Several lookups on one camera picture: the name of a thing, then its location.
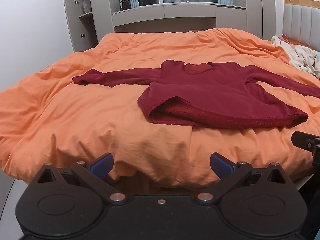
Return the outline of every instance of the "blue gripper pad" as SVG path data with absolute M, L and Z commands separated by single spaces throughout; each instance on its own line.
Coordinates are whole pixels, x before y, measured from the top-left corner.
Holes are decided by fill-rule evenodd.
M 104 179 L 113 168 L 113 156 L 111 153 L 106 153 L 88 163 L 86 168 L 99 179 Z
M 237 167 L 235 163 L 223 157 L 219 153 L 213 153 L 210 157 L 211 169 L 220 179 L 224 179 L 233 173 Z

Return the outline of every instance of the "red sweatshirt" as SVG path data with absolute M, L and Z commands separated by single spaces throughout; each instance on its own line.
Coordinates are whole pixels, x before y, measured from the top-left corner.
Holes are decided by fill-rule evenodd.
M 161 68 L 101 73 L 95 69 L 74 77 L 75 84 L 149 85 L 138 99 L 153 123 L 211 128 L 295 126 L 308 114 L 269 94 L 257 81 L 320 98 L 320 89 L 235 62 L 185 64 L 166 60 Z

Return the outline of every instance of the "pile of clothes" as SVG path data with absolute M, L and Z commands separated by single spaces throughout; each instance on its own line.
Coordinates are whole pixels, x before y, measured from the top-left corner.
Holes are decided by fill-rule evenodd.
M 286 35 L 282 35 L 280 38 L 273 36 L 271 44 L 275 46 L 281 46 L 289 55 L 291 61 L 290 65 L 301 71 L 307 72 L 320 79 L 320 52 L 311 48 L 289 44 Z

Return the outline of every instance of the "black backpack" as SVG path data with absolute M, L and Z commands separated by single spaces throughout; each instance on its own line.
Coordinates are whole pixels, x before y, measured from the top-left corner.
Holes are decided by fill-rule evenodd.
M 130 0 L 122 0 L 121 1 L 121 9 L 120 11 L 124 11 L 127 9 L 131 9 L 131 3 Z

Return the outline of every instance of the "bed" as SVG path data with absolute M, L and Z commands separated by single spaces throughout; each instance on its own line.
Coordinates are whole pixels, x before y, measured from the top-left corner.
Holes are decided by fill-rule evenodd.
M 307 122 L 293 128 L 209 129 L 148 122 L 137 105 L 146 85 L 110 88 L 72 82 L 92 68 L 159 68 L 167 59 L 256 65 L 320 88 L 316 77 L 289 65 L 281 47 L 244 31 L 108 34 L 97 47 L 71 54 L 0 93 L 1 168 L 29 182 L 44 163 L 68 167 L 111 152 L 115 165 L 108 180 L 126 193 L 198 190 L 218 181 L 210 169 L 212 152 L 254 167 L 278 162 L 292 179 L 312 173 L 311 154 L 292 146 L 291 134 L 320 134 L 318 98 L 259 82 L 270 94 L 308 113 Z
M 283 31 L 289 42 L 320 51 L 320 1 L 284 0 Z

